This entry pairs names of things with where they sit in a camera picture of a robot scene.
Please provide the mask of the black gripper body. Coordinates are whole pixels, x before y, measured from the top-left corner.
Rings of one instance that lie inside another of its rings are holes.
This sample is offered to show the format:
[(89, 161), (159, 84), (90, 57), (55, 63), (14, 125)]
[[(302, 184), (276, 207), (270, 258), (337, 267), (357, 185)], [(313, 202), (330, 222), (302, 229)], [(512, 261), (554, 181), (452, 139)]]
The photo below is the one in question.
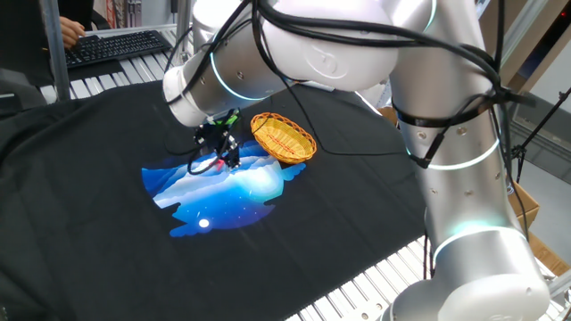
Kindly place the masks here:
[(230, 133), (238, 120), (238, 116), (230, 116), (227, 119), (214, 120), (209, 123), (209, 126), (218, 127), (218, 144), (221, 144), (225, 140), (226, 136)]

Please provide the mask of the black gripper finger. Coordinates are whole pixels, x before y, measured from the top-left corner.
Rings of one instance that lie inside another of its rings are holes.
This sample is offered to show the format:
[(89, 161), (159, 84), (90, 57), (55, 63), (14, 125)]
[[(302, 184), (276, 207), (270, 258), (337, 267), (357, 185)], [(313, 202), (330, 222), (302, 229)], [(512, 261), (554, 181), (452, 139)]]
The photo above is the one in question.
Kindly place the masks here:
[(200, 126), (195, 131), (194, 141), (198, 147), (206, 148), (208, 151), (218, 149), (218, 127)]
[(239, 143), (231, 135), (228, 136), (225, 142), (223, 161), (228, 169), (236, 169), (241, 165)]

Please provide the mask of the bare person hand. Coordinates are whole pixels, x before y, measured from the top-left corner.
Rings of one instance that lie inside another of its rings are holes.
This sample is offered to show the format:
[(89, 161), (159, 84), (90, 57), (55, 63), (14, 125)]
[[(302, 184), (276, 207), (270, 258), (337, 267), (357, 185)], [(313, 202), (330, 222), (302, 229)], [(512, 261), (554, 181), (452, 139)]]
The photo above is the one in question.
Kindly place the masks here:
[(77, 21), (72, 21), (63, 16), (59, 17), (61, 31), (62, 31), (62, 41), (65, 49), (71, 49), (81, 37), (86, 35), (86, 31), (83, 25)]

